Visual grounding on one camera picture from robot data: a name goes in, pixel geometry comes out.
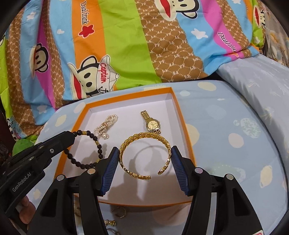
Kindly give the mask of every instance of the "metal screw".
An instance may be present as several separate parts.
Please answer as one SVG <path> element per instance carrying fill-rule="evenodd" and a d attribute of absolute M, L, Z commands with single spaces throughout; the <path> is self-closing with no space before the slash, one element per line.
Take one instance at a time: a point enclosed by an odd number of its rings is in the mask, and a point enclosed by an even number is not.
<path fill-rule="evenodd" d="M 89 170 L 87 170 L 87 173 L 92 175 L 95 173 L 95 169 L 94 168 L 90 168 Z"/>
<path fill-rule="evenodd" d="M 59 175 L 57 178 L 56 178 L 58 181 L 62 181 L 64 179 L 64 175 Z"/>
<path fill-rule="evenodd" d="M 203 173 L 203 169 L 197 167 L 197 168 L 195 169 L 195 172 L 198 173 L 198 174 L 201 174 L 201 173 Z"/>
<path fill-rule="evenodd" d="M 229 180 L 233 180 L 233 179 L 234 179 L 234 176 L 231 175 L 231 174 L 227 174 L 226 177 L 227 177 L 227 179 L 229 179 Z"/>

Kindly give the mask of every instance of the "light blue bedsheet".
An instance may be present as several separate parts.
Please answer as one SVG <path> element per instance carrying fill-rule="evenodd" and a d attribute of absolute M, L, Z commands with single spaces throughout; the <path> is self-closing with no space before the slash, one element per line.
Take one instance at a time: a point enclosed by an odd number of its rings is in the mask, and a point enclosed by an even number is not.
<path fill-rule="evenodd" d="M 81 100 L 59 109 L 46 123 L 38 141 L 71 130 L 85 103 L 168 86 L 173 88 L 178 98 L 197 165 L 214 175 L 235 175 L 251 201 L 265 234 L 269 234 L 287 208 L 286 183 L 279 152 L 255 112 L 226 82 L 164 83 Z M 58 160 L 59 155 L 53 158 L 45 170 L 44 179 L 28 195 L 36 206 L 53 181 Z M 101 204 L 104 219 L 114 218 L 118 223 L 116 229 L 123 235 L 181 234 L 188 208 L 187 205 L 153 210 L 131 208 L 128 215 L 120 219 L 110 212 L 110 205 Z M 78 230 L 78 234 L 83 235 L 81 226 Z"/>

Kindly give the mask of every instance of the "watch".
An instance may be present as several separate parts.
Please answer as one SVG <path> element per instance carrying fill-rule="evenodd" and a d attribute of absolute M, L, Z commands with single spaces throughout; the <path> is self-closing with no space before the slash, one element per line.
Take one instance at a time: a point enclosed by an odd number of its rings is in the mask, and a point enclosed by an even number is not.
<path fill-rule="evenodd" d="M 144 110 L 142 112 L 140 112 L 140 114 L 142 115 L 142 117 L 144 118 L 145 122 L 146 122 L 146 128 L 149 132 L 155 133 L 155 134 L 160 134 L 161 130 L 160 130 L 160 122 L 156 119 L 151 118 L 147 111 Z"/>

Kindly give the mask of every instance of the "blue gripper pad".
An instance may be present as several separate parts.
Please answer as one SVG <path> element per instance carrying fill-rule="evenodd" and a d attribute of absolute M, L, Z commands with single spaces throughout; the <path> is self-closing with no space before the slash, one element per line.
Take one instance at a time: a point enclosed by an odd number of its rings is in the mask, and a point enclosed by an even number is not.
<path fill-rule="evenodd" d="M 116 171 L 116 167 L 118 164 L 118 156 L 119 156 L 119 149 L 117 147 L 114 147 L 108 157 L 109 163 L 102 176 L 102 184 L 100 191 L 103 195 L 105 195 L 105 193 L 110 189 Z"/>
<path fill-rule="evenodd" d="M 181 190 L 188 195 L 190 188 L 189 188 L 189 177 L 185 171 L 185 168 L 180 160 L 181 154 L 176 146 L 172 147 L 172 156 L 171 161 L 181 187 Z"/>

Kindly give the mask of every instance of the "open bangle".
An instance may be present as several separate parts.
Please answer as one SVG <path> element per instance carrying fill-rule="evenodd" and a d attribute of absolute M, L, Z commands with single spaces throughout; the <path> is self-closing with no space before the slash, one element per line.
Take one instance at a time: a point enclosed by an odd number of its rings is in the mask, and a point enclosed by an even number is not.
<path fill-rule="evenodd" d="M 165 163 L 165 165 L 163 166 L 163 168 L 160 169 L 158 174 L 161 175 L 168 168 L 168 165 L 170 164 L 170 161 L 171 161 L 171 155 L 172 155 L 171 146 L 170 146 L 169 142 L 164 137 L 162 137 L 162 136 L 160 136 L 158 134 L 155 134 L 155 133 L 150 133 L 150 132 L 141 132 L 139 134 L 134 134 L 133 136 L 130 136 L 128 139 L 126 139 L 124 141 L 124 143 L 121 145 L 120 149 L 119 149 L 119 152 L 120 152 L 119 153 L 119 163 L 120 163 L 121 167 L 124 169 L 124 171 L 126 173 L 128 173 L 129 175 L 131 175 L 131 176 L 133 176 L 135 178 L 138 178 L 138 179 L 151 179 L 150 175 L 138 175 L 136 173 L 133 173 L 133 172 L 129 171 L 123 165 L 123 152 L 125 151 L 126 147 L 130 143 L 134 142 L 135 140 L 143 139 L 143 138 L 156 139 L 156 140 L 162 142 L 166 146 L 166 148 L 168 149 L 168 160 Z"/>

